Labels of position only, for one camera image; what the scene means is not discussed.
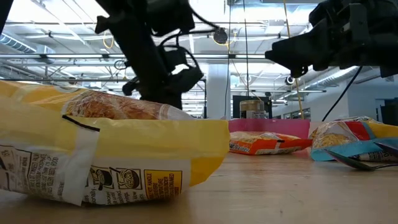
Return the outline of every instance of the wooden table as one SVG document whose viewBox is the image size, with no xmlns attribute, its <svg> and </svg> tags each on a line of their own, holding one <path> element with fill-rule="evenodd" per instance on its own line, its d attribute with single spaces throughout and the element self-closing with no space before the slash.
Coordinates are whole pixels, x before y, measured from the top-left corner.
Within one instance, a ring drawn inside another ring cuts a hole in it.
<svg viewBox="0 0 398 224">
<path fill-rule="evenodd" d="M 162 203 L 76 207 L 0 190 L 1 223 L 395 223 L 398 169 L 358 172 L 293 155 L 229 154 L 203 184 Z"/>
</svg>

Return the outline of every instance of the pasta package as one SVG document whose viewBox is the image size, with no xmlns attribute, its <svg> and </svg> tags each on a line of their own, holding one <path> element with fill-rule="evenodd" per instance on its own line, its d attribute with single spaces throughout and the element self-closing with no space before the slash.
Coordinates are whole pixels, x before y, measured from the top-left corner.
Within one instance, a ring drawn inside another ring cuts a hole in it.
<svg viewBox="0 0 398 224">
<path fill-rule="evenodd" d="M 0 82 L 0 116 L 0 189 L 75 205 L 173 198 L 228 152 L 227 121 L 91 90 Z"/>
<path fill-rule="evenodd" d="M 332 160 L 324 150 L 361 161 L 396 161 L 392 155 L 375 145 L 381 142 L 398 147 L 398 127 L 361 117 L 347 121 L 331 121 L 311 134 L 311 157 L 316 161 Z"/>
<path fill-rule="evenodd" d="M 267 131 L 236 131 L 231 133 L 229 151 L 247 154 L 288 154 L 310 147 L 312 140 Z"/>
</svg>

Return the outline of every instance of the orange snack bag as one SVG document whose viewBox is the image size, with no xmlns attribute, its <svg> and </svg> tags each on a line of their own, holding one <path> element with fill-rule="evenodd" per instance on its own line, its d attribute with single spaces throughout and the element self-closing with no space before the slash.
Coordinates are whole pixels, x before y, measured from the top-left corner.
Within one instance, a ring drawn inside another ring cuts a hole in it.
<svg viewBox="0 0 398 224">
<path fill-rule="evenodd" d="M 229 151 L 246 155 L 288 154 L 311 145 L 311 139 L 300 139 L 286 134 L 236 131 L 231 133 Z"/>
</svg>

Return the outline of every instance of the wall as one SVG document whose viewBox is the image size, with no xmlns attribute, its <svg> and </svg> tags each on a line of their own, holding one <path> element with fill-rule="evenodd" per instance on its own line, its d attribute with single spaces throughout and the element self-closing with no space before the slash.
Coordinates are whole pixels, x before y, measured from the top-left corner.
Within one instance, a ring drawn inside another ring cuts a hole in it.
<svg viewBox="0 0 398 224">
<path fill-rule="evenodd" d="M 376 119 L 376 108 L 381 104 L 381 100 L 398 97 L 398 82 L 387 82 L 385 79 L 378 78 L 366 83 L 351 85 L 347 94 L 350 116 L 369 116 Z"/>
<path fill-rule="evenodd" d="M 310 93 L 307 95 L 302 104 L 303 109 L 311 109 L 311 121 L 321 121 L 345 87 L 346 81 L 343 81 L 338 84 L 338 87 L 326 88 L 326 93 Z M 272 112 L 274 116 L 282 115 L 283 118 L 283 114 L 298 111 L 299 109 L 300 107 L 297 101 L 290 101 L 288 102 L 288 106 L 278 106 L 273 108 Z M 348 97 L 345 95 L 336 105 L 335 109 L 329 114 L 326 121 L 346 118 L 348 116 Z"/>
</svg>

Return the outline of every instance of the pink container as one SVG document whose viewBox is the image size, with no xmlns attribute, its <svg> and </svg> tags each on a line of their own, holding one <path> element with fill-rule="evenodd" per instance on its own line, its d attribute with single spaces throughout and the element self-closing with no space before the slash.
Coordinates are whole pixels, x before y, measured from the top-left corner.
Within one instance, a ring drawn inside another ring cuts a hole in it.
<svg viewBox="0 0 398 224">
<path fill-rule="evenodd" d="M 304 119 L 234 119 L 229 121 L 229 131 L 270 131 L 308 138 L 310 121 Z"/>
</svg>

